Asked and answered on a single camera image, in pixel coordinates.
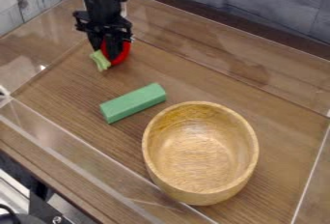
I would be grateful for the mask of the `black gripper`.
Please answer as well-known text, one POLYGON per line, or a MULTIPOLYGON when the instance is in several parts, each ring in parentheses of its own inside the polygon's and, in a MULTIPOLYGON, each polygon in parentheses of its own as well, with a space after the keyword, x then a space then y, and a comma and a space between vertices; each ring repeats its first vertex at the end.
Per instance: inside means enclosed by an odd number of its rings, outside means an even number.
POLYGON ((89 39, 94 50, 101 49, 106 36, 106 52, 109 59, 115 61, 123 51, 123 41, 133 41, 133 23, 121 15, 103 23, 90 18, 87 11, 75 11, 77 30, 89 34, 89 39))

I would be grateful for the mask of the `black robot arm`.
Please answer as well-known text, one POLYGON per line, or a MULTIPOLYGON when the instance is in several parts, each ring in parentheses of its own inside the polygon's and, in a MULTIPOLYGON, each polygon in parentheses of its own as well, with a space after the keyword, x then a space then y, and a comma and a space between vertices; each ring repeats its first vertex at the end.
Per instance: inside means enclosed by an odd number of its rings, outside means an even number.
POLYGON ((122 15, 129 0, 83 0, 86 8, 74 12, 77 30, 89 36, 93 49, 101 51, 111 65, 129 57, 133 23, 122 15))

